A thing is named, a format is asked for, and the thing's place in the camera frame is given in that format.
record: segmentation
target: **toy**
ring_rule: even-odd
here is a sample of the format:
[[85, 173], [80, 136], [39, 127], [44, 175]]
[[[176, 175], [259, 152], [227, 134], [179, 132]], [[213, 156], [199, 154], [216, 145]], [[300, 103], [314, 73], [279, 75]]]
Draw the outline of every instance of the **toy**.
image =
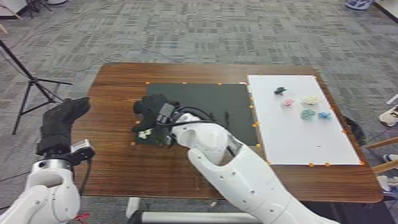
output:
[[286, 107], [289, 107], [289, 106], [291, 106], [291, 104], [293, 104], [293, 102], [295, 102], [295, 100], [286, 99], [286, 100], [284, 100], [284, 102], [282, 102], [282, 105], [284, 105]]
[[311, 109], [302, 111], [302, 120], [311, 120], [316, 112]]
[[282, 92], [286, 91], [288, 89], [284, 87], [279, 87], [273, 91], [275, 95], [282, 95]]
[[332, 113], [328, 113], [328, 112], [320, 112], [320, 113], [318, 113], [318, 117], [320, 117], [321, 119], [325, 119], [325, 120], [330, 120], [330, 119], [332, 119]]
[[307, 105], [316, 105], [320, 103], [320, 97], [318, 96], [305, 96], [302, 98], [302, 102], [307, 104]]

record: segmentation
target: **small colorful toy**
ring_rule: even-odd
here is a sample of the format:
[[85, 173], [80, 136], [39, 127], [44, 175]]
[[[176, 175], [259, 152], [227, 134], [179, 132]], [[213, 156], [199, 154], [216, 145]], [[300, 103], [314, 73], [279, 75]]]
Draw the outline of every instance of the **small colorful toy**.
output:
[[302, 111], [302, 120], [305, 120], [305, 121], [311, 120], [314, 117], [314, 114], [316, 114], [316, 112], [311, 109], [305, 109]]
[[275, 95], [282, 95], [282, 92], [286, 91], [288, 89], [284, 87], [279, 87], [273, 91]]
[[289, 106], [291, 106], [291, 104], [293, 104], [293, 102], [295, 102], [295, 100], [286, 99], [286, 100], [284, 100], [284, 102], [282, 102], [282, 105], [284, 105], [286, 107], [289, 107]]
[[147, 129], [145, 131], [138, 132], [138, 138], [147, 139], [147, 136], [153, 134], [153, 129]]
[[328, 113], [328, 112], [320, 112], [320, 113], [318, 113], [318, 117], [320, 117], [321, 119], [325, 119], [325, 120], [330, 120], [330, 119], [332, 119], [332, 113]]
[[307, 104], [307, 105], [316, 105], [320, 103], [320, 97], [318, 96], [305, 96], [302, 98], [302, 102]]

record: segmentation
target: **tripod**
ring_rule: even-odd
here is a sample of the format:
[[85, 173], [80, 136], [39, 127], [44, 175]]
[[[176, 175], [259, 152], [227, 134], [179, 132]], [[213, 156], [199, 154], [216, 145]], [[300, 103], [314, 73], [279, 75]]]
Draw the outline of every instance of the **tripod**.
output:
[[[32, 76], [12, 52], [10, 52], [10, 49], [9, 47], [5, 46], [3, 44], [3, 41], [0, 40], [0, 47], [3, 48], [3, 51], [23, 71], [23, 75], [25, 77], [28, 78], [28, 86], [26, 86], [26, 91], [25, 91], [25, 96], [23, 96], [23, 101], [21, 101], [21, 108], [19, 108], [19, 112], [17, 112], [17, 117], [16, 117], [16, 124], [14, 124], [14, 130], [12, 130], [12, 135], [16, 134], [16, 130], [17, 130], [17, 126], [19, 126], [19, 121], [21, 121], [21, 116], [32, 112], [35, 109], [39, 109], [42, 106], [46, 106], [49, 103], [57, 103], [55, 101], [55, 98], [64, 101], [60, 99], [60, 97], [57, 96], [57, 94], [49, 91], [49, 89], [41, 85], [41, 82], [49, 82], [49, 83], [57, 83], [57, 84], [64, 84], [64, 85], [71, 85], [71, 83], [67, 82], [58, 82], [58, 81], [53, 81], [53, 80], [48, 80], [48, 79], [39, 79]], [[41, 94], [44, 95], [44, 98], [46, 98], [46, 102], [42, 104], [39, 104], [35, 107], [32, 107], [28, 110], [25, 110], [25, 106], [26, 106], [26, 100], [28, 100], [28, 93], [30, 93], [30, 89], [32, 87], [35, 87], [39, 89], [39, 92]]]

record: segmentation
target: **wooden table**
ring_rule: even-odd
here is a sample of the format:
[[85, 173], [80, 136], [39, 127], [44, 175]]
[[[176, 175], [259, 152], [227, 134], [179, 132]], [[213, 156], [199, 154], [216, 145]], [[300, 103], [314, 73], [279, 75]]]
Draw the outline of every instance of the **wooden table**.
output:
[[[360, 160], [366, 161], [337, 105], [316, 70], [307, 66], [112, 63], [90, 87], [90, 111], [73, 128], [73, 140], [89, 139], [96, 148], [85, 195], [215, 199], [220, 195], [195, 171], [186, 148], [131, 145], [133, 102], [151, 83], [238, 83], [247, 74], [314, 75], [336, 110]], [[300, 201], [364, 202], [382, 199], [367, 164], [362, 166], [272, 166]], [[76, 172], [78, 183], [85, 167]]]

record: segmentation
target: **chair leg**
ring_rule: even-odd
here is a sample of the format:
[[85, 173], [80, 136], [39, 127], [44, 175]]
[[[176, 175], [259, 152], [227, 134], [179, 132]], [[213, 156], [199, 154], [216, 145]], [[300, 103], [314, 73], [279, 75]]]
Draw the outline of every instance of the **chair leg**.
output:
[[0, 30], [3, 31], [5, 34], [9, 34], [3, 25], [0, 24]]
[[373, 149], [373, 148], [378, 148], [378, 147], [382, 147], [385, 145], [391, 145], [394, 143], [398, 143], [398, 137], [394, 137], [394, 138], [383, 140], [382, 142], [375, 143], [373, 145], [366, 146], [366, 148]]
[[16, 17], [19, 20], [23, 20], [21, 16], [16, 14], [16, 12], [10, 10], [10, 8], [9, 8], [5, 5], [1, 5], [0, 7], [5, 8], [5, 10], [10, 12], [10, 14], [14, 15], [14, 17]]
[[373, 173], [378, 174], [398, 167], [398, 160], [376, 165], [371, 167]]

